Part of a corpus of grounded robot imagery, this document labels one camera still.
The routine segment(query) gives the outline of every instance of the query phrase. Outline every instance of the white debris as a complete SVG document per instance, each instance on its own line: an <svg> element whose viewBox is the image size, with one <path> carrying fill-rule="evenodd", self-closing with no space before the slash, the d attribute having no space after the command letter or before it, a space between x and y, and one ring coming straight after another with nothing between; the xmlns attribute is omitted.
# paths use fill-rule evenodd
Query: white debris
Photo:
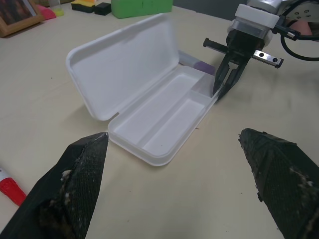
<svg viewBox="0 0 319 239"><path fill-rule="evenodd" d="M61 178L61 181L64 181L65 179L68 178L69 174L71 173L72 170L65 170L63 173L62 173L62 178Z"/></svg>
<svg viewBox="0 0 319 239"><path fill-rule="evenodd" d="M66 194L65 194L64 205L67 205L70 201L71 201L71 200L70 200L70 194L69 194L69 193L66 193Z"/></svg>

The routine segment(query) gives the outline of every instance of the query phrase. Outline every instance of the table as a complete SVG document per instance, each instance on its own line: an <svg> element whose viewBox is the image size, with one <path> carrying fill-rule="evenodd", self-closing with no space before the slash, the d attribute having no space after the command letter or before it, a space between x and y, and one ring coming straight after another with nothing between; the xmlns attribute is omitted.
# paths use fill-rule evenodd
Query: table
<svg viewBox="0 0 319 239"><path fill-rule="evenodd" d="M76 46L146 17L115 19L71 10L0 39L0 165L29 192L66 147L107 122L92 119L65 67ZM218 66L223 55L202 47L224 43L229 21L174 7L181 50ZM316 42L293 50L318 56ZM266 52L281 69L251 60L239 83L207 114L173 161L151 167L109 144L100 196L87 239L282 239L257 198L237 141L244 128L298 143L316 163L319 153L319 67L290 57L275 36ZM0 194L0 230L17 207Z"/></svg>

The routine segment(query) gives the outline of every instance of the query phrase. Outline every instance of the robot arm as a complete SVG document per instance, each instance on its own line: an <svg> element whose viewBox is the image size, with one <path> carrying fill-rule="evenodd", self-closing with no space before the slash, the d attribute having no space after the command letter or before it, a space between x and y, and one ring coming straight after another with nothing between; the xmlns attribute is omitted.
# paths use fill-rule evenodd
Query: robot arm
<svg viewBox="0 0 319 239"><path fill-rule="evenodd" d="M248 0L247 5L240 4L235 13L236 18L228 28L227 46L210 41L208 38L204 42L204 47L225 54L216 72L213 95L220 91L218 99L221 99L238 82L251 58L276 68L281 67L283 59L262 51L271 41L273 33L282 36L283 46L284 37L292 40L317 40L313 36L300 36L300 32L285 26L286 19L304 18L309 21L319 21L319 14L314 14L315 12L319 12L319 4L309 3L306 0ZM319 61L319 58L304 57L303 60ZM230 70L229 62L238 67L231 71L224 83Z"/></svg>

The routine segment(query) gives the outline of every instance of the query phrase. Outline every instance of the purple object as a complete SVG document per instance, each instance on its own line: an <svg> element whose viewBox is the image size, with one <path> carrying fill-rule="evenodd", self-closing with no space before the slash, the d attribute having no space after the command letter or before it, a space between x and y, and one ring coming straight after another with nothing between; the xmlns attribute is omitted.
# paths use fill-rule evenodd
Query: purple object
<svg viewBox="0 0 319 239"><path fill-rule="evenodd" d="M201 60L198 60L197 58L188 55L187 53L183 51L178 51L179 52L179 62L180 64L184 66L190 66L196 70L205 72L209 75L214 76L215 75L215 67L212 65L207 64L206 62L203 62Z"/></svg>
<svg viewBox="0 0 319 239"><path fill-rule="evenodd" d="M196 62L195 65L193 66L193 68L195 68L199 71L205 72L205 73L212 75L212 76L215 75L215 67L213 67L212 65L209 65L203 61Z"/></svg>

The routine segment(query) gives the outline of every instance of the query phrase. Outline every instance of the open case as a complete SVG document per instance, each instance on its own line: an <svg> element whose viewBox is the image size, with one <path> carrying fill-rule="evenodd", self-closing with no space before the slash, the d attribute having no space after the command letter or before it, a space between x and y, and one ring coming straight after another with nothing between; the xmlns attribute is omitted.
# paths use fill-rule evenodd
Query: open case
<svg viewBox="0 0 319 239"><path fill-rule="evenodd" d="M158 14L73 49L66 66L110 140L153 166L168 164L216 102L214 77L179 66L172 24Z"/></svg>

